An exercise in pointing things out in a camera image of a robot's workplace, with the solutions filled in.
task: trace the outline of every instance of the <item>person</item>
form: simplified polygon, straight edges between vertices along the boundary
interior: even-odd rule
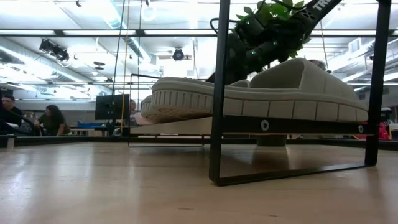
[[[126,122],[127,125],[130,125],[130,128],[136,128],[139,126],[137,124],[136,117],[135,117],[136,108],[137,108],[137,103],[131,99],[130,100],[130,119],[129,119],[129,121]]]
[[[7,123],[12,123],[21,126],[22,120],[16,115],[22,116],[22,111],[14,106],[15,98],[13,96],[5,95],[1,100],[4,108],[8,111],[13,112],[13,113],[5,113],[4,115],[2,115],[2,120]]]
[[[43,127],[47,130],[47,135],[61,136],[70,134],[70,128],[67,125],[65,117],[62,115],[58,106],[48,105],[45,108],[45,113],[37,120],[35,120],[35,127]]]
[[[326,64],[320,60],[308,60],[309,62],[313,63],[314,65],[318,66],[323,71],[329,72],[326,70]]]

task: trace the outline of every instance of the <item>computer monitor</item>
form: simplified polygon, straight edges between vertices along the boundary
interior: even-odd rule
[[[121,119],[124,96],[123,119],[129,119],[130,95],[97,96],[95,120]]]

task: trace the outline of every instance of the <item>wooden floor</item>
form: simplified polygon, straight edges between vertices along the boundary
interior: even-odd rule
[[[226,146],[223,175],[360,162],[362,149]],[[398,152],[377,167],[230,187],[208,148],[79,143],[0,151],[0,223],[398,223]]]

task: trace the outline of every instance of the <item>green plant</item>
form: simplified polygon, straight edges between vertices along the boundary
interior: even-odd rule
[[[304,1],[300,1],[294,5],[293,5],[292,0],[283,0],[283,2],[290,6],[296,7],[296,8],[303,7],[303,5],[304,5]],[[254,11],[250,7],[244,7],[243,10],[247,15],[246,16],[236,15],[236,17],[238,17],[238,19],[239,19],[239,23],[245,22],[245,20],[249,16],[254,14]],[[263,24],[267,24],[270,20],[276,20],[276,19],[287,20],[296,13],[295,10],[287,9],[286,7],[284,7],[280,4],[266,3],[266,2],[262,2],[262,1],[259,1],[257,3],[257,10],[260,10],[258,12],[258,14],[260,16],[257,18],[260,19]],[[308,38],[308,39],[304,40],[303,43],[306,44],[310,40],[311,40],[311,38]],[[301,50],[302,48],[303,48],[303,45],[301,45],[298,49],[290,50],[288,52],[289,56],[291,58],[295,58],[298,55],[297,51]]]

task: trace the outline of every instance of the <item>red object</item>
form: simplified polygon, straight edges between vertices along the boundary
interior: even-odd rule
[[[354,136],[356,139],[366,139],[366,136]],[[380,122],[379,126],[379,139],[380,140],[391,140],[390,139],[390,134],[388,133],[386,129],[386,125],[384,122]]]

